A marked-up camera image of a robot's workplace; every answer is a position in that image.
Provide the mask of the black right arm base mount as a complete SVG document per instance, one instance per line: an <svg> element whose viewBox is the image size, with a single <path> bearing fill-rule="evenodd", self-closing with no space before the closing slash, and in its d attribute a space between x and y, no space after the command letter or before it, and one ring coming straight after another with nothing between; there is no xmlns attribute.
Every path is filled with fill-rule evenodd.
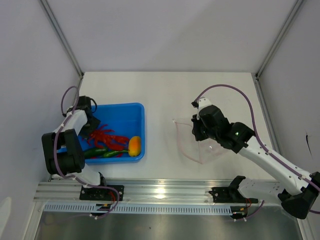
<svg viewBox="0 0 320 240"><path fill-rule="evenodd" d="M208 193L212 196L214 203L232 203L232 204L257 204L257 198L245 198L238 189L232 187L212 187Z"/></svg>

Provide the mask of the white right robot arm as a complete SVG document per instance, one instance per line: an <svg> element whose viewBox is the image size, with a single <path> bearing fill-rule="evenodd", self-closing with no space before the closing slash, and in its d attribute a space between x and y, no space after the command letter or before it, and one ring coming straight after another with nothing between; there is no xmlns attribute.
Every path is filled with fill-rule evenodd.
<svg viewBox="0 0 320 240"><path fill-rule="evenodd" d="M320 173L303 170L276 151L269 149L258 134L241 122L229 122L211 103L192 102L197 113L192 116L192 134L197 142L212 139L222 148L239 154L265 170L283 187L276 195L282 208L304 220L320 194Z"/></svg>

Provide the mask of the blue plastic bin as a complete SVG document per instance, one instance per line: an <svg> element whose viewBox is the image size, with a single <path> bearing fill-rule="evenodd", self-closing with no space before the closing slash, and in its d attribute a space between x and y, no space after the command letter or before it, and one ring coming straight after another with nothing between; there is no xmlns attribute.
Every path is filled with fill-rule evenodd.
<svg viewBox="0 0 320 240"><path fill-rule="evenodd" d="M145 134L145 108L141 103L122 103L98 105L93 115L100 120L100 126L107 125L105 129L112 129L115 135L128 137L129 140L134 136L141 138L141 152L138 156L131 157L128 153L115 158L85 159L88 165L103 164L124 164L137 163L145 155L146 134ZM78 137L83 151L94 146L89 146L85 141Z"/></svg>

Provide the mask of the red toy lobster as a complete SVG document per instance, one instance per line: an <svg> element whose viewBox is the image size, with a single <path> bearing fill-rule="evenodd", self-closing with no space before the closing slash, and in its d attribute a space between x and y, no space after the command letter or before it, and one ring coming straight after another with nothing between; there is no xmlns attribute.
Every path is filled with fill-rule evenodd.
<svg viewBox="0 0 320 240"><path fill-rule="evenodd" d="M112 151L123 151L128 149L130 139L126 136L115 135L112 129L105 129L107 124L96 128L88 138L81 138L89 146L99 149L108 148Z"/></svg>

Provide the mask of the clear pink zip top bag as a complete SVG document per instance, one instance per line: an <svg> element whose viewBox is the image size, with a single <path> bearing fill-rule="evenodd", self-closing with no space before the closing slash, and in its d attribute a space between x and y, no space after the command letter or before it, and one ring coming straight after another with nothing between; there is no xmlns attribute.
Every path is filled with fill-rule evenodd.
<svg viewBox="0 0 320 240"><path fill-rule="evenodd" d="M189 118L174 118L172 121L176 127L177 148L185 158L204 165L228 155L226 149L210 138L196 141L192 134L193 123Z"/></svg>

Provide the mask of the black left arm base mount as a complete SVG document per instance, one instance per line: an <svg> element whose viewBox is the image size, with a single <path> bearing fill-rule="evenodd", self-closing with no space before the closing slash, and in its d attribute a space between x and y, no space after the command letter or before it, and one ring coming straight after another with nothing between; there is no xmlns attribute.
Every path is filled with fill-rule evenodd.
<svg viewBox="0 0 320 240"><path fill-rule="evenodd" d="M125 190L124 185L107 185L110 188L114 188L119 192L119 201L123 200L123 194ZM117 194L110 189L105 188L85 188L81 187L79 199L82 201L109 201L116 202L118 197Z"/></svg>

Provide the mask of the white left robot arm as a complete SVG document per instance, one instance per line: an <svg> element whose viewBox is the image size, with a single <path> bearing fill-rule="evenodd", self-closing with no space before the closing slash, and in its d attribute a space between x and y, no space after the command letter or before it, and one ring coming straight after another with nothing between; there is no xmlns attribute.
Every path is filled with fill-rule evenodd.
<svg viewBox="0 0 320 240"><path fill-rule="evenodd" d="M49 174L74 179L84 188L91 188L97 200L108 196L104 176L85 163L79 137L88 139L101 123L93 116L92 98L80 96L76 107L70 107L63 123L41 137L45 165Z"/></svg>

